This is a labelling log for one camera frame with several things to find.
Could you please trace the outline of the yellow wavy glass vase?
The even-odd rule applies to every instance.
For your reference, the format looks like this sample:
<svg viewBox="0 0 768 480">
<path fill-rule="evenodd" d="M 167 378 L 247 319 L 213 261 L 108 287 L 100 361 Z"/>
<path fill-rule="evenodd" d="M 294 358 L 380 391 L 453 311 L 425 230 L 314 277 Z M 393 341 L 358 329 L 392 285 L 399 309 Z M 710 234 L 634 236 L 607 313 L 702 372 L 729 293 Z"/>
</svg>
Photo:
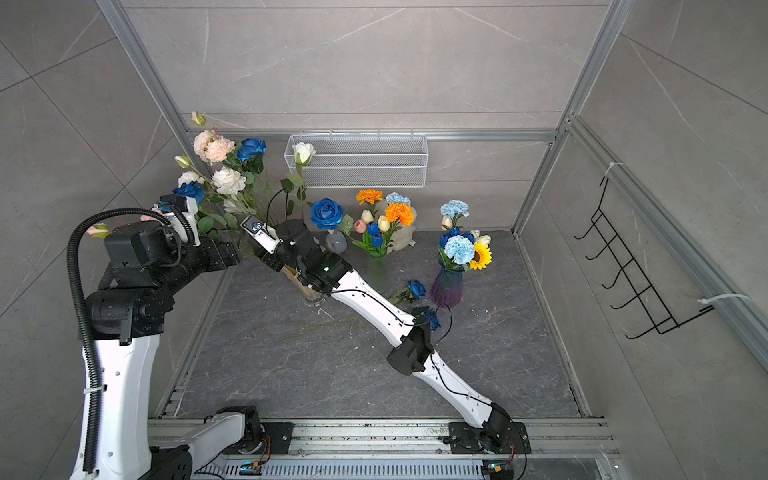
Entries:
<svg viewBox="0 0 768 480">
<path fill-rule="evenodd" d="M 301 281 L 298 278 L 298 273 L 296 270 L 288 266 L 284 266 L 281 269 L 281 272 L 299 290 L 299 292 L 302 295 L 302 300 L 306 305 L 319 306 L 325 301 L 326 297 L 324 296 L 323 293 L 313 290 L 312 288 L 305 286 L 301 283 Z"/>
</svg>

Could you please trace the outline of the blue rose picked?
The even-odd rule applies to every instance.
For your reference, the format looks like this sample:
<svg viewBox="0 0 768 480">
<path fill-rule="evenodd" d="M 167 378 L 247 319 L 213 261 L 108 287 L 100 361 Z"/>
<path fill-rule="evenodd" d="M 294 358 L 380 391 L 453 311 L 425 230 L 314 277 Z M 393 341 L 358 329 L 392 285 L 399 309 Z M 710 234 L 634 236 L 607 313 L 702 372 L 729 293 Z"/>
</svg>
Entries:
<svg viewBox="0 0 768 480">
<path fill-rule="evenodd" d="M 414 303 L 426 296 L 425 286 L 418 280 L 409 280 L 406 287 L 389 298 L 393 304 Z"/>
<path fill-rule="evenodd" d="M 436 311 L 429 307 L 416 307 L 411 314 L 417 319 L 418 324 L 428 325 L 431 331 L 441 327 Z"/>
</svg>

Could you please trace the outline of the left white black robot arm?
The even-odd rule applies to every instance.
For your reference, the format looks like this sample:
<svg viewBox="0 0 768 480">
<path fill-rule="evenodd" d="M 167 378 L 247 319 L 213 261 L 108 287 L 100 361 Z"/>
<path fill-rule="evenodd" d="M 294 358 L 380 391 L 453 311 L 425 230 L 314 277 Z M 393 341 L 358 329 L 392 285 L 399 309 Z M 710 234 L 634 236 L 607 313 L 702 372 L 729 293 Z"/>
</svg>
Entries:
<svg viewBox="0 0 768 480">
<path fill-rule="evenodd" d="M 165 316 L 199 275 L 238 263 L 230 242 L 195 239 L 159 222 L 115 229 L 98 289 L 72 290 L 83 338 L 84 409 L 74 479 L 187 479 L 228 448 L 267 443 L 253 406 L 225 407 L 176 440 L 149 441 L 149 394 Z"/>
</svg>

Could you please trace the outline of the small grey round vase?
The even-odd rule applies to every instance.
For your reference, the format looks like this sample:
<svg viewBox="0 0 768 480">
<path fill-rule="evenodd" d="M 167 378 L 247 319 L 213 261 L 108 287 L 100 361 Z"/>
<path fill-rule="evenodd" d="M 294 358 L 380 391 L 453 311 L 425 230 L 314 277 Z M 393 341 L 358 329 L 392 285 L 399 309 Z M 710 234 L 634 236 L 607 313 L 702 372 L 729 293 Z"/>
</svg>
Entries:
<svg viewBox="0 0 768 480">
<path fill-rule="evenodd" d="M 329 251 L 338 255 L 343 254 L 348 248 L 346 236 L 339 230 L 329 230 L 325 237 L 325 244 Z"/>
</svg>

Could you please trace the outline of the clear green glass vase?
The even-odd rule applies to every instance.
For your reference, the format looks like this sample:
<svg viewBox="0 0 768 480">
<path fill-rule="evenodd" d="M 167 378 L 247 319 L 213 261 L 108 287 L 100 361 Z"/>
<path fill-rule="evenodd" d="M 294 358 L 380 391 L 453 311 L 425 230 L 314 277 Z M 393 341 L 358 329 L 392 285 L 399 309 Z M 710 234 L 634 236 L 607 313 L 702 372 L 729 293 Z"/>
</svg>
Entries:
<svg viewBox="0 0 768 480">
<path fill-rule="evenodd" d="M 385 281 L 388 277 L 387 255 L 368 256 L 368 273 L 372 281 Z"/>
</svg>

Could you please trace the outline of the light blue carnation middle vase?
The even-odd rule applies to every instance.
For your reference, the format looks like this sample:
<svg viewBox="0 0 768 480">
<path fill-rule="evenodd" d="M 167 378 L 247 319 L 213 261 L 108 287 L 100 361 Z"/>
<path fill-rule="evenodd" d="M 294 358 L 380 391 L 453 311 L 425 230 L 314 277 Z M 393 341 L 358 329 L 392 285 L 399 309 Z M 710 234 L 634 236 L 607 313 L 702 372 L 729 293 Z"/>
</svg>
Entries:
<svg viewBox="0 0 768 480">
<path fill-rule="evenodd" d="M 385 201 L 388 204 L 405 204 L 408 206 L 412 205 L 411 200 L 408 197 L 401 195 L 397 192 L 392 192 L 389 195 L 387 195 L 385 197 Z"/>
</svg>

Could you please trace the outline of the purple glass vase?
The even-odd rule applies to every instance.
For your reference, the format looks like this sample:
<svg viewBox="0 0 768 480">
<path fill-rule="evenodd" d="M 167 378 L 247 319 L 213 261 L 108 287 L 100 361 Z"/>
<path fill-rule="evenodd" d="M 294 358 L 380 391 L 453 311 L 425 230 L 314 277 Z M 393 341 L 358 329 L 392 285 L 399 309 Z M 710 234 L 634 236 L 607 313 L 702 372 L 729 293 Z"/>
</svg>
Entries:
<svg viewBox="0 0 768 480">
<path fill-rule="evenodd" d="M 429 293 L 432 303 L 436 306 L 456 307 L 464 292 L 463 274 L 463 270 L 441 266 Z"/>
</svg>

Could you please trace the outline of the yellow sunflower purple vase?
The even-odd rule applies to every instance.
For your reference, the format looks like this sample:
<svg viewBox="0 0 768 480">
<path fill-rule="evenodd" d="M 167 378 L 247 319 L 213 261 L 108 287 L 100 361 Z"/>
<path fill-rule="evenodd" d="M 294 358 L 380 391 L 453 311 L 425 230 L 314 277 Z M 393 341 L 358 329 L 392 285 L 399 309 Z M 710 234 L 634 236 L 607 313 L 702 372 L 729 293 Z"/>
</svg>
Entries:
<svg viewBox="0 0 768 480">
<path fill-rule="evenodd" d="M 471 270 L 483 270 L 492 262 L 492 253 L 488 245 L 476 242 L 474 244 L 474 256 L 469 262 Z"/>
</svg>

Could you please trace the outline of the small white rose left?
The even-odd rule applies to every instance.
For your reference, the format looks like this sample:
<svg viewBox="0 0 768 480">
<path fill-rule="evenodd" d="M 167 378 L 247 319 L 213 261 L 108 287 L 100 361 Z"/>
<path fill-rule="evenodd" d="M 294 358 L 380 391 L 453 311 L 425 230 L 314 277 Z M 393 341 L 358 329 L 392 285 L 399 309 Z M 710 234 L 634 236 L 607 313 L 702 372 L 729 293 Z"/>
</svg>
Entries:
<svg viewBox="0 0 768 480">
<path fill-rule="evenodd" d="M 196 171 L 188 170 L 185 171 L 178 179 L 177 179 L 177 186 L 182 187 L 183 185 L 188 185 L 192 183 L 197 183 L 199 186 L 202 186 L 206 182 L 206 178 Z"/>
</svg>

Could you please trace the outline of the peach rose pair top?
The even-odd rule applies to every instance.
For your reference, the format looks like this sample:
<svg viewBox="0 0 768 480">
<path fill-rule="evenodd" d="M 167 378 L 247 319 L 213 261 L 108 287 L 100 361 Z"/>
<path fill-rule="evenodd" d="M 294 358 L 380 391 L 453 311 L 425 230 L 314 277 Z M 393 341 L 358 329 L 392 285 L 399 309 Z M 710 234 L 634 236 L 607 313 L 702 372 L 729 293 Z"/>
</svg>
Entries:
<svg viewBox="0 0 768 480">
<path fill-rule="evenodd" d="M 194 138 L 193 150 L 207 163 L 220 163 L 235 150 L 235 142 L 219 135 L 215 130 L 204 130 Z"/>
</svg>

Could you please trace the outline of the pink rose bud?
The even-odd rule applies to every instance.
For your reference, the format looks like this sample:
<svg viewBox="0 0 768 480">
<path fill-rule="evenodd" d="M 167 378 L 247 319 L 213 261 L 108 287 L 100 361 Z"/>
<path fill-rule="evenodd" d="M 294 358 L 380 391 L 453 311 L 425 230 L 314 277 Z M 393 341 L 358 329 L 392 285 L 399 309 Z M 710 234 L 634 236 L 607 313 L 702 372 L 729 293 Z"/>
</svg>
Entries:
<svg viewBox="0 0 768 480">
<path fill-rule="evenodd" d="M 92 238 L 106 239 L 111 233 L 110 227 L 105 223 L 97 223 L 86 230 L 86 234 Z"/>
</svg>

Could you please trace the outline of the blue rose top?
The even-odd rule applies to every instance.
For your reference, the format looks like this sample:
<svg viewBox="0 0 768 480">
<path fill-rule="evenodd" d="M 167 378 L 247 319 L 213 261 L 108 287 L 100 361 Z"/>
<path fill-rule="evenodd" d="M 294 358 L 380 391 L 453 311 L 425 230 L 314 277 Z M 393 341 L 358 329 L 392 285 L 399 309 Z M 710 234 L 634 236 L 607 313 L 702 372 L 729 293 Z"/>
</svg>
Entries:
<svg viewBox="0 0 768 480">
<path fill-rule="evenodd" d="M 266 142 L 254 137 L 246 139 L 241 143 L 241 146 L 237 152 L 237 157 L 241 162 L 247 162 L 252 157 L 264 154 L 266 152 Z"/>
</svg>

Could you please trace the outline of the light blue carnation upper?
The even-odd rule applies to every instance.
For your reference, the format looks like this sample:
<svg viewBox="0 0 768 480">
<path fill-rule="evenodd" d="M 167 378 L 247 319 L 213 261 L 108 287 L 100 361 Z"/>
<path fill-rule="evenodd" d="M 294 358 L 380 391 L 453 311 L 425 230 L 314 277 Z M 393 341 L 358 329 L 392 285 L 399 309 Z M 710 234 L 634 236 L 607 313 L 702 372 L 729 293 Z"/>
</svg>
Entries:
<svg viewBox="0 0 768 480">
<path fill-rule="evenodd" d="M 469 205 L 461 200 L 450 200 L 441 206 L 440 213 L 445 217 L 465 218 L 469 216 Z"/>
</svg>

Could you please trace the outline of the light blue carnation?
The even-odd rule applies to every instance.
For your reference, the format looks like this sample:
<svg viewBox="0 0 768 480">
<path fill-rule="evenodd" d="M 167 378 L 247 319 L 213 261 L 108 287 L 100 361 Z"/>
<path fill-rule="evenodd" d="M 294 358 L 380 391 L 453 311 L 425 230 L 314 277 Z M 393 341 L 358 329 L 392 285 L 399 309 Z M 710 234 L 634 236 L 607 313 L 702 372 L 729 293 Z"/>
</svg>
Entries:
<svg viewBox="0 0 768 480">
<path fill-rule="evenodd" d="M 465 236 L 452 236 L 446 241 L 443 252 L 452 264 L 466 265 L 474 259 L 474 242 Z"/>
<path fill-rule="evenodd" d="M 469 216 L 469 205 L 461 200 L 450 200 L 441 206 L 440 213 L 445 217 L 465 218 Z"/>
</svg>

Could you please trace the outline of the metal base rail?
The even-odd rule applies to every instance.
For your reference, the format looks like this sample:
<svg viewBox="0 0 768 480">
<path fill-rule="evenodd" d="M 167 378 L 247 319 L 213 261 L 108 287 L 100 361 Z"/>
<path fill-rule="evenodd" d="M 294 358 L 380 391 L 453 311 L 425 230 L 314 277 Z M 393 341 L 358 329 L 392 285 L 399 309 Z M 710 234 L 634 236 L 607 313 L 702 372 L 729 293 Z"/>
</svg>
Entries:
<svg viewBox="0 0 768 480">
<path fill-rule="evenodd" d="M 453 419 L 266 419 L 270 447 L 228 450 L 195 479 L 627 479 L 605 421 L 526 419 L 499 454 Z"/>
</svg>

